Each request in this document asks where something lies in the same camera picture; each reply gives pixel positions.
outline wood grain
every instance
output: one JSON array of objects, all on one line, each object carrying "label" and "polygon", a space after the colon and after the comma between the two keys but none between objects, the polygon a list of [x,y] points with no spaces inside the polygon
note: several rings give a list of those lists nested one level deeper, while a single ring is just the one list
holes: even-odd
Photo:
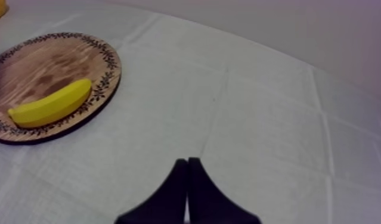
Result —
[{"label": "wood grain", "polygon": [[[73,127],[102,106],[119,83],[121,64],[104,41],[80,33],[55,33],[25,41],[0,56],[0,139],[32,141]],[[82,78],[92,80],[84,105],[68,117],[36,129],[17,127],[9,108],[36,101]]]}]

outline banana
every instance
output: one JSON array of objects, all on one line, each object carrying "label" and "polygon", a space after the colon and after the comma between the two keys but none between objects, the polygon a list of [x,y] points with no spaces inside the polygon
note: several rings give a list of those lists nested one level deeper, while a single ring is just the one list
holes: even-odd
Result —
[{"label": "banana", "polygon": [[9,109],[8,114],[20,127],[40,127],[74,112],[86,101],[90,92],[91,80],[80,79],[45,98]]}]

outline wooden plate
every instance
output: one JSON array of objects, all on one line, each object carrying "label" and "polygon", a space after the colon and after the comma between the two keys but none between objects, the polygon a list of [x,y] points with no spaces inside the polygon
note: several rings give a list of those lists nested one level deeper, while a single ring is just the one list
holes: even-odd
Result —
[{"label": "wooden plate", "polygon": [[[35,141],[75,126],[108,101],[120,74],[115,50],[93,36],[52,33],[16,45],[0,55],[0,140]],[[90,97],[62,120],[22,129],[7,114],[9,108],[41,99],[85,77],[93,82]]]}]

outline table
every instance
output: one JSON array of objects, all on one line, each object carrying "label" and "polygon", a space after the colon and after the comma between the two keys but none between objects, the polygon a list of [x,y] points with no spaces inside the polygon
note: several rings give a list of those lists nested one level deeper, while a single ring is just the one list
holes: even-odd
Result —
[{"label": "table", "polygon": [[12,0],[0,53],[51,32],[106,40],[110,104],[73,133],[0,144],[0,223],[113,223],[176,158],[264,223],[381,223],[381,101],[258,43],[107,2]]}]

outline white wall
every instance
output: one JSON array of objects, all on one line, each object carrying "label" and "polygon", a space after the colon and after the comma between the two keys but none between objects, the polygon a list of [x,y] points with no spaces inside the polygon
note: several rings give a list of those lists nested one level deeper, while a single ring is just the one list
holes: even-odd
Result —
[{"label": "white wall", "polygon": [[105,0],[262,43],[381,97],[381,0]]}]

